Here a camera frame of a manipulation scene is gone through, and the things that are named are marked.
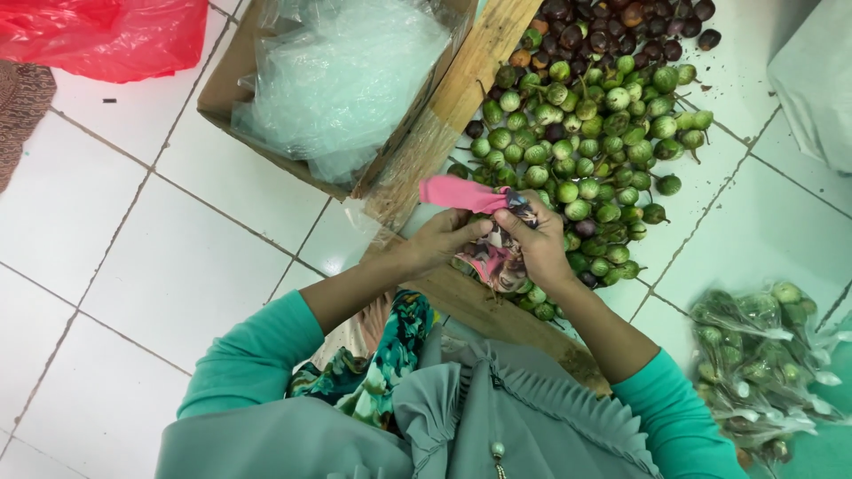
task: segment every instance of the wooden board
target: wooden board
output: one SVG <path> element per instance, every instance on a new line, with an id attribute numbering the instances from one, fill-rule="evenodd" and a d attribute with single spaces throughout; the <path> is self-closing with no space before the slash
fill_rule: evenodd
<path id="1" fill-rule="evenodd" d="M 405 240 L 394 236 L 387 247 L 401 241 Z M 382 250 L 381 247 L 371 246 L 364 258 Z M 579 383 L 598 395 L 612 393 L 595 359 L 583 344 L 509 301 L 495 301 L 491 289 L 449 264 L 436 269 L 427 278 L 409 281 L 402 286 L 420 291 L 426 295 L 433 308 L 470 326 L 485 338 L 541 349 Z"/>
<path id="2" fill-rule="evenodd" d="M 482 10 L 435 93 L 380 180 L 365 212 L 399 232 L 417 206 L 417 185 L 436 174 L 482 103 L 501 62 L 515 50 L 541 0 L 491 1 Z"/>

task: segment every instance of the pile of eggplants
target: pile of eggplants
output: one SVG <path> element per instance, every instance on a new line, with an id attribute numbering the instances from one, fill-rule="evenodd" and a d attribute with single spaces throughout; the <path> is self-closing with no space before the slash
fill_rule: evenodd
<path id="1" fill-rule="evenodd" d="M 794 433 L 852 424 L 809 390 L 841 384 L 827 369 L 838 344 L 852 341 L 841 325 L 820 329 L 817 313 L 788 281 L 745 295 L 712 289 L 690 311 L 700 348 L 695 389 L 744 469 L 757 461 L 775 474 L 778 463 L 792 459 Z"/>
<path id="2" fill-rule="evenodd" d="M 685 152 L 699 161 L 713 123 L 712 112 L 674 111 L 675 89 L 697 75 L 676 63 L 679 40 L 715 47 L 718 32 L 701 33 L 713 13 L 711 0 L 545 0 L 465 129 L 481 166 L 449 173 L 536 190 L 561 214 L 567 259 L 589 288 L 635 279 L 643 268 L 628 244 L 670 222 L 655 199 L 682 187 L 652 168 Z M 561 317 L 531 283 L 505 296 L 540 320 Z"/>

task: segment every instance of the brown patterned fabric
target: brown patterned fabric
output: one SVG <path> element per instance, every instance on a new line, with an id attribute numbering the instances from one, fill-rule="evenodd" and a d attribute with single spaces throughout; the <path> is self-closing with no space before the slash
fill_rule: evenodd
<path id="1" fill-rule="evenodd" d="M 56 82 L 46 66 L 0 60 L 0 193 L 55 92 Z"/>

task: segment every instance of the teal sleeve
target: teal sleeve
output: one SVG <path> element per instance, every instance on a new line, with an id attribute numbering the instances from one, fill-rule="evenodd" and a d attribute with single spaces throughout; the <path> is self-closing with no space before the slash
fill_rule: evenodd
<path id="1" fill-rule="evenodd" d="M 177 417 L 283 399 L 293 368 L 309 358 L 323 339 L 302 295 L 290 291 L 213 341 L 195 364 Z"/>
<path id="2" fill-rule="evenodd" d="M 680 367 L 661 350 L 613 393 L 642 421 L 648 451 L 665 479 L 747 479 L 734 444 L 719 434 L 710 409 Z"/>

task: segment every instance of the cardboard box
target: cardboard box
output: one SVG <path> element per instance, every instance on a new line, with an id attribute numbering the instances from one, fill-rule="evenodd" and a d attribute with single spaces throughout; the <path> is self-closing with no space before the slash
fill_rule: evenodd
<path id="1" fill-rule="evenodd" d="M 384 146 L 377 151 L 376 158 L 366 166 L 364 175 L 351 191 L 341 188 L 338 185 L 317 180 L 311 176 L 308 165 L 305 162 L 288 159 L 280 154 L 268 151 L 246 141 L 231 131 L 233 103 L 235 101 L 248 101 L 252 97 L 252 93 L 239 87 L 237 81 L 257 70 L 255 63 L 255 36 L 258 33 L 257 19 L 263 11 L 263 5 L 266 1 L 251 1 L 251 5 L 246 10 L 237 31 L 233 35 L 231 44 L 227 46 L 225 55 L 222 57 L 219 65 L 216 66 L 213 74 L 210 75 L 210 79 L 207 80 L 204 89 L 201 90 L 198 111 L 201 113 L 201 116 L 207 118 L 221 130 L 245 143 L 266 159 L 275 163 L 278 167 L 289 171 L 293 176 L 303 182 L 328 193 L 340 201 L 343 201 L 347 196 L 352 196 L 356 199 L 362 198 L 369 191 L 372 180 L 382 170 L 388 160 L 393 157 L 403 138 L 405 138 L 406 133 L 412 127 L 414 120 L 423 110 L 423 107 L 426 106 L 429 98 L 431 98 L 438 84 L 444 78 L 444 74 L 450 67 L 459 46 L 473 25 L 477 0 L 433 0 L 442 4 L 444 7 L 458 12 L 455 21 L 458 23 L 458 19 L 461 18 L 463 25 L 457 29 L 457 33 L 453 36 L 444 53 L 441 54 L 423 82 L 423 87 L 421 87 L 414 102 L 408 108 L 408 112 L 400 122 L 400 125 L 394 130 L 394 133 L 391 134 Z M 447 23 L 447 19 L 440 19 L 440 21 L 451 30 L 454 27 L 454 24 Z"/>

